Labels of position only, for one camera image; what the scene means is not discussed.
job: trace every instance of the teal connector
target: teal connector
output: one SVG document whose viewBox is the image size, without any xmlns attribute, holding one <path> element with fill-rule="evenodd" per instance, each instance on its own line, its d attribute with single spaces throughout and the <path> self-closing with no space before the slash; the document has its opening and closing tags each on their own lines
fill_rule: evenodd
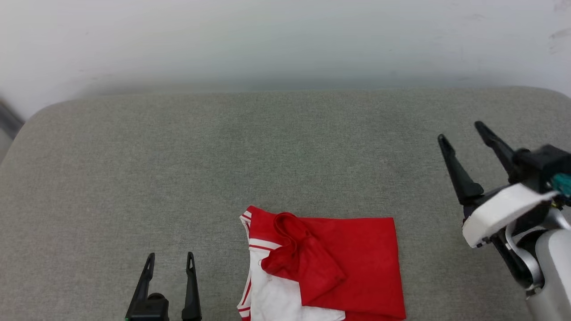
<svg viewBox="0 0 571 321">
<path fill-rule="evenodd" d="M 565 195 L 571 196 L 571 176 L 567 174 L 557 174 L 551 179 L 553 189 Z"/>
</svg>

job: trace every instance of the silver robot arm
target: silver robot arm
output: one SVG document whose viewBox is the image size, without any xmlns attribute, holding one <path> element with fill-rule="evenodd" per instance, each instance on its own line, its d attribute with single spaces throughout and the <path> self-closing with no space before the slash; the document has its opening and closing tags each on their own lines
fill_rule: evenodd
<svg viewBox="0 0 571 321">
<path fill-rule="evenodd" d="M 513 151 L 482 122 L 475 125 L 509 184 L 484 193 L 446 137 L 438 137 L 464 206 L 463 236 L 471 247 L 495 246 L 535 320 L 571 320 L 571 226 L 561 213 L 571 205 L 571 154 L 551 145 Z"/>
</svg>

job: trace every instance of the crumpled fabric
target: crumpled fabric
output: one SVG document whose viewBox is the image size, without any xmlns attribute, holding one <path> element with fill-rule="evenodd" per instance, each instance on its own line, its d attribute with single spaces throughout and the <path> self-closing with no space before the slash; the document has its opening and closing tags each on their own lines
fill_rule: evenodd
<svg viewBox="0 0 571 321">
<path fill-rule="evenodd" d="M 267 274 L 260 265 L 270 251 L 280 245 L 250 238 L 252 214 L 246 211 L 240 221 L 248 236 L 250 272 L 238 303 L 242 321 L 342 321 L 345 312 L 301 305 L 299 283 Z"/>
<path fill-rule="evenodd" d="M 299 282 L 304 306 L 345 311 L 346 321 L 406 318 L 392 218 L 298 218 L 256 207 L 251 238 L 281 247 L 262 260 L 271 275 Z"/>
</svg>

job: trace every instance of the red fabric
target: red fabric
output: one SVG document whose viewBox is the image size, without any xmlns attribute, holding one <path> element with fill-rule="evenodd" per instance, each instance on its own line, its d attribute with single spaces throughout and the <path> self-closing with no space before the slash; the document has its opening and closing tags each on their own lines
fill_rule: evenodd
<svg viewBox="0 0 571 321">
<path fill-rule="evenodd" d="M 238 312 L 248 311 L 248 310 L 250 310 L 249 307 L 243 308 L 243 309 L 238 309 Z M 241 317 L 242 321 L 250 321 L 251 318 L 252 318 L 252 317 L 251 317 L 250 315 L 249 315 L 249 316 L 242 316 L 242 317 Z"/>
<path fill-rule="evenodd" d="M 304 306 L 345 311 L 346 321 L 406 318 L 392 218 L 326 219 L 249 207 L 250 238 L 282 245 L 262 260 L 299 282 Z"/>
</svg>

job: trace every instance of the cushioned surface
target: cushioned surface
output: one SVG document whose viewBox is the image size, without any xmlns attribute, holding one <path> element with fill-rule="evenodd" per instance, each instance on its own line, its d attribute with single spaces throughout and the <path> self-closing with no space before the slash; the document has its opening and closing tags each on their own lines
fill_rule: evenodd
<svg viewBox="0 0 571 321">
<path fill-rule="evenodd" d="M 571 100 L 533 88 L 150 95 L 35 115 L 0 167 L 0 315 L 119 320 L 147 255 L 180 319 L 186 252 L 204 320 L 238 320 L 250 204 L 395 218 L 409 320 L 529 320 L 491 246 L 462 238 L 436 137 L 475 180 L 506 182 L 473 122 L 514 148 L 571 150 Z"/>
</svg>

